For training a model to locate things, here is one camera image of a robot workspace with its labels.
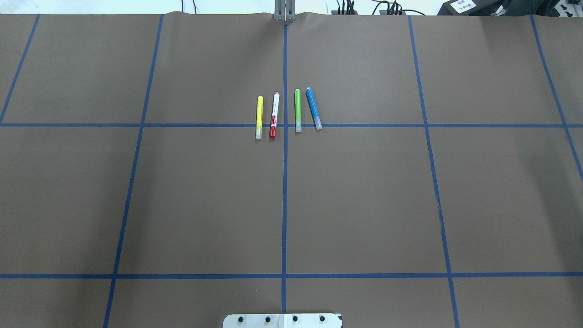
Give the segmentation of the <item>aluminium frame post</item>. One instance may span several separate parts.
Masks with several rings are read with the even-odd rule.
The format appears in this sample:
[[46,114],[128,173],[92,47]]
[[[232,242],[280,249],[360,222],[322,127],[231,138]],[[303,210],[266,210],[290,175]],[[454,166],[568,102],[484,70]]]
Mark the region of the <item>aluminium frame post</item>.
[[296,20],[296,1],[295,0],[275,0],[274,1],[274,19],[275,21],[284,21],[290,23]]

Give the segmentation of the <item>brown paper table mat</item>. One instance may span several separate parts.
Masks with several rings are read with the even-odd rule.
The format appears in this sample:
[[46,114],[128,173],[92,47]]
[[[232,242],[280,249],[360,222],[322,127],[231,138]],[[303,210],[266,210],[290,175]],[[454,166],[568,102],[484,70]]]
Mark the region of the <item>brown paper table mat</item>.
[[580,17],[2,15],[1,326],[580,328],[580,54]]

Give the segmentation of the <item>green highlighter pen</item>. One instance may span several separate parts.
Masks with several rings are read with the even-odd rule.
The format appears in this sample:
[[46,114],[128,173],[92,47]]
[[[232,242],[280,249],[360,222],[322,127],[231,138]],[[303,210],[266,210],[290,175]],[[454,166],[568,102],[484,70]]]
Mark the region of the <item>green highlighter pen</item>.
[[302,92],[300,89],[294,91],[294,124],[295,132],[302,132]]

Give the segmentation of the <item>blue marker pen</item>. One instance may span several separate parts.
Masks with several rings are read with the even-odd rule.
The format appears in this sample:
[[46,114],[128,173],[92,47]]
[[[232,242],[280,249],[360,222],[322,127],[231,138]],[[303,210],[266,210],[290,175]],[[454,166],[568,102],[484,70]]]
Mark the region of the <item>blue marker pen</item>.
[[317,131],[320,131],[322,129],[322,122],[321,122],[321,119],[319,117],[318,106],[315,102],[314,92],[313,92],[311,87],[306,88],[306,97],[307,97],[308,105],[309,105],[310,110],[312,112],[312,118],[314,120],[315,129]]

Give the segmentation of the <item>yellow highlighter pen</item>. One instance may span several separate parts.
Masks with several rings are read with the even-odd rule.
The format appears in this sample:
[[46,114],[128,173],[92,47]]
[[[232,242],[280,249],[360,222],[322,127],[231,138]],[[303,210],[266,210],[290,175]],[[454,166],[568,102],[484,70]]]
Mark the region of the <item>yellow highlighter pen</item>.
[[256,128],[255,128],[255,139],[262,139],[262,129],[263,129],[263,117],[264,117],[264,97],[259,95],[256,100]]

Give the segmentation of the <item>black box with label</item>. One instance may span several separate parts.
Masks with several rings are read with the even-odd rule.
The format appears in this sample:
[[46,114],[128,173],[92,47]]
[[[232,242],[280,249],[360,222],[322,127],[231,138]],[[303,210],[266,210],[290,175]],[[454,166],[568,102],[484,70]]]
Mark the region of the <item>black box with label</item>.
[[438,16],[491,16],[504,9],[504,0],[448,0]]

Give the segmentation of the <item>red and white marker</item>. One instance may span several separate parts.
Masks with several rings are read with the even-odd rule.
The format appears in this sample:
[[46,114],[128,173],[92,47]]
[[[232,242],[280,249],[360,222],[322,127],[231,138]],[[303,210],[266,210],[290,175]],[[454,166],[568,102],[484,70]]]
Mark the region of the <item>red and white marker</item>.
[[271,124],[269,127],[269,137],[271,139],[275,139],[277,136],[277,123],[278,123],[278,114],[279,114],[279,103],[280,103],[280,93],[275,92],[273,94],[272,99],[272,106],[271,106]]

